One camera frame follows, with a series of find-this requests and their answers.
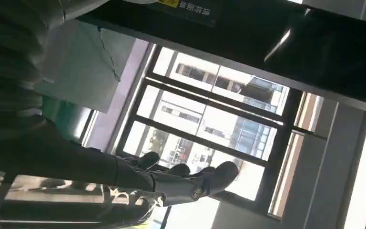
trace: window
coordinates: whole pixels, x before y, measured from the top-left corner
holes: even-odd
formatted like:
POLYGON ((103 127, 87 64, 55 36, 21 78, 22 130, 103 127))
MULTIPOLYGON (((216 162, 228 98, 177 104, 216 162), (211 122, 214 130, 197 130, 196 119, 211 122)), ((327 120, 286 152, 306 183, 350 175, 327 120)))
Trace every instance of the window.
POLYGON ((223 77, 218 77, 217 82, 215 83, 216 87, 223 88, 223 89, 227 89, 228 85, 229 85, 229 80, 227 80, 223 77))
POLYGON ((195 79, 195 80, 198 80, 201 82, 206 82, 206 83, 211 82, 211 84, 214 82, 213 77, 215 77, 215 75, 207 73, 201 69, 198 69, 196 67, 191 67, 188 65, 184 65, 181 63, 177 65, 176 73, 190 77, 192 79, 195 79))
POLYGON ((180 111, 176 111, 176 110, 173 110, 173 109, 171 109, 169 107, 166 107, 166 106, 162 106, 161 110, 163 112, 172 114, 174 116, 178 116, 180 118, 184 118, 186 120, 189 120, 189 121, 192 121, 192 122, 195 122, 195 123, 198 123, 200 121, 199 118, 197 118, 197 117, 195 117, 193 115, 186 114, 186 113, 183 113, 183 112, 180 112, 180 111))
POLYGON ((222 131, 220 131, 220 130, 216 130, 216 129, 213 129, 213 128, 211 128, 211 127, 206 127, 206 128, 204 129, 204 131, 205 131, 205 132, 208 132, 208 133, 210 133, 210 134, 216 135, 216 136, 218 136, 218 137, 225 137, 225 134, 224 134, 222 131))
MULTIPOLYGON (((258 201, 257 207, 267 214, 277 183, 274 177, 279 176, 281 166, 277 162, 285 154, 284 144, 273 146, 277 139, 289 141, 291 128, 287 127, 294 126, 291 119, 296 114, 288 111, 299 106, 302 93, 184 53, 174 55, 176 58, 168 62, 172 72, 167 77, 148 70, 137 93, 139 104, 134 107, 139 111, 153 104, 153 109, 146 113, 132 110, 128 121, 132 128, 124 130, 126 143, 118 149, 127 152, 134 144, 134 153, 145 153, 154 148, 156 130, 166 132, 168 135, 155 138, 162 143, 162 147, 157 146, 162 150, 160 165, 185 163, 196 173, 232 161, 240 173, 226 191, 237 194, 234 198, 258 201), (146 98, 148 89, 154 91, 150 100, 146 98), (289 96, 292 102, 286 104, 289 96), (134 126, 141 132, 133 131, 134 126), (143 147, 137 147, 137 142, 143 142, 143 147), (264 176, 265 170, 275 174, 264 176), (264 185, 259 187, 262 179, 264 185), (260 195, 271 196, 257 199, 260 195)), ((160 59, 154 58, 161 66, 160 59)))
POLYGON ((163 106, 163 107, 162 107, 162 111, 164 111, 164 112, 166 112, 166 113, 170 113, 170 114, 171 114, 173 110, 172 110, 171 108, 169 108, 169 107, 163 106))

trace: wall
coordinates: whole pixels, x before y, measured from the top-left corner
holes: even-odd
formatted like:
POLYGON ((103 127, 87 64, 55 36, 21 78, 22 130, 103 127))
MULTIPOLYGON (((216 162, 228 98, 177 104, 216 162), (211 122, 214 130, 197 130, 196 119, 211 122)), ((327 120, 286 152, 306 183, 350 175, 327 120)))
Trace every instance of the wall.
POLYGON ((366 0, 304 0, 302 3, 366 21, 366 0))
MULTIPOLYGON (((103 30, 102 39, 121 76, 135 38, 103 30)), ((104 113, 119 84, 97 27, 77 20, 50 32, 41 68, 45 81, 36 86, 39 93, 104 113)))
POLYGON ((221 203, 212 229, 335 229, 365 114, 324 101, 316 131, 329 139, 304 137, 281 222, 221 203))
POLYGON ((134 90, 133 82, 136 77, 139 77, 137 72, 143 62, 147 47, 148 42, 135 39, 124 71, 121 74, 122 80, 113 95, 109 110, 107 113, 100 112, 98 114, 86 147, 94 147, 101 151, 107 149, 122 108, 130 102, 127 101, 127 96, 130 90, 134 90))

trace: metal frame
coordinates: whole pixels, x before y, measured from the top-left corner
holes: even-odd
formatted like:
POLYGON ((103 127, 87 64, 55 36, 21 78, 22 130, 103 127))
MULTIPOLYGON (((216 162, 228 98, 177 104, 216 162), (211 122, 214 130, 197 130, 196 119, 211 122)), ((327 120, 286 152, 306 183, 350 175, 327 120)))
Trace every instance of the metal frame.
POLYGON ((126 127, 123 130, 120 142, 116 147, 116 154, 117 155, 126 154, 125 152, 123 152, 123 148, 127 141, 128 135, 131 131, 132 125, 134 122, 140 122, 147 126, 151 126, 166 131, 170 134, 185 138, 195 143, 211 147, 213 149, 232 155, 239 159, 257 164, 259 166, 263 166, 265 169, 255 201, 248 200, 246 198, 243 198, 237 194, 228 191, 223 191, 213 196, 212 198, 215 198, 220 201, 227 201, 237 206, 267 216, 268 209, 273 197, 273 193, 275 190, 277 179, 279 177, 280 169, 284 160, 284 156, 287 150, 287 144, 290 139, 291 133, 294 132, 301 135, 313 135, 321 139, 326 139, 325 137, 315 134, 312 131, 302 129, 294 125, 303 92, 291 88, 288 92, 288 97, 283 110, 283 115, 274 114, 269 111, 265 111, 263 109, 242 103, 240 101, 236 101, 224 97, 222 95, 218 95, 210 91, 197 88, 186 83, 182 83, 180 81, 171 79, 167 76, 161 76, 154 73, 153 69, 155 67, 156 61, 158 60, 161 49, 162 46, 157 46, 155 48, 154 54, 149 63, 149 68, 147 70, 143 83, 139 89, 139 92, 137 93, 136 99, 132 106, 132 110, 130 116, 128 117, 126 127), (277 134, 274 137, 275 139, 268 161, 208 141, 206 139, 186 133, 176 128, 161 124, 159 122, 152 120, 151 118, 146 118, 137 115, 138 108, 140 106, 144 92, 148 87, 148 85, 156 87, 160 90, 168 91, 173 94, 194 100, 196 102, 203 103, 205 105, 215 107, 217 109, 232 113, 239 117, 243 117, 248 120, 258 122, 262 125, 267 125, 272 128, 276 128, 277 134))

